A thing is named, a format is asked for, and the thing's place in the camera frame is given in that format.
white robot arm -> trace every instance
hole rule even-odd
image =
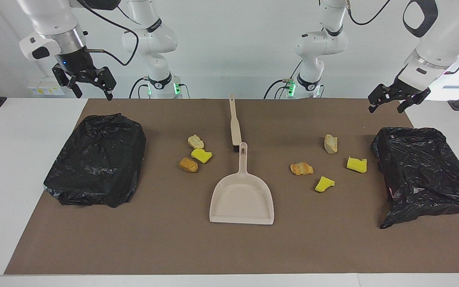
[[[136,29],[139,36],[138,55],[144,60],[148,72],[148,91],[151,98],[180,97],[180,78],[169,70],[166,59],[160,53],[174,51],[178,46],[175,33],[162,23],[155,9],[154,0],[127,0],[131,18],[146,27]],[[125,33],[122,42],[127,51],[133,51],[135,37]]]
[[[303,62],[295,78],[298,87],[291,98],[312,98],[324,72],[324,62],[318,57],[340,53],[348,46],[348,36],[343,31],[345,0],[321,0],[320,7],[322,31],[302,35],[295,46]]]
[[[93,9],[112,10],[120,0],[83,0]],[[108,67],[97,69],[86,51],[84,36],[78,20],[71,11],[69,0],[17,0],[33,23],[35,30],[21,40],[20,49],[29,60],[36,61],[54,56],[58,63],[53,73],[61,86],[69,87],[80,98],[77,82],[90,83],[104,91],[108,100],[113,98],[116,86]]]
[[[428,86],[437,80],[459,57],[459,0],[410,0],[417,3],[424,20],[417,28],[405,27],[420,38],[419,44],[405,61],[403,69],[389,87],[378,85],[368,96],[369,111],[392,100],[404,100],[398,106],[403,112],[420,104],[430,93]]]

black trash bag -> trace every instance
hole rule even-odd
[[[371,144],[390,211],[380,228],[423,215],[459,213],[459,161],[433,128],[382,128]]]
[[[45,190],[63,205],[129,202],[143,163],[146,136],[122,114],[87,116],[63,146]]]

dustpan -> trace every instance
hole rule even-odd
[[[274,223],[274,205],[267,184],[247,172],[247,143],[240,144],[239,171],[217,183],[210,203],[210,221]]]

brown mat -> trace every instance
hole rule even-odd
[[[272,226],[209,222],[212,191],[237,171],[227,100],[88,100],[80,118],[123,115],[148,138],[131,203],[61,206],[43,194],[5,274],[459,273],[459,214],[380,230],[388,204],[370,143],[384,126],[411,126],[395,105],[366,100],[237,100],[248,169],[270,187]],[[197,174],[178,162],[199,135],[214,153]],[[328,155],[323,137],[339,137]],[[368,173],[345,169],[367,158]],[[288,165],[306,161],[315,174]],[[336,186],[313,191],[326,176]]]

white table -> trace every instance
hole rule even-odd
[[[459,274],[2,276],[85,104],[85,99],[9,98],[0,108],[0,286],[459,286]],[[407,114],[414,127],[443,132],[459,158],[459,112],[427,101]]]

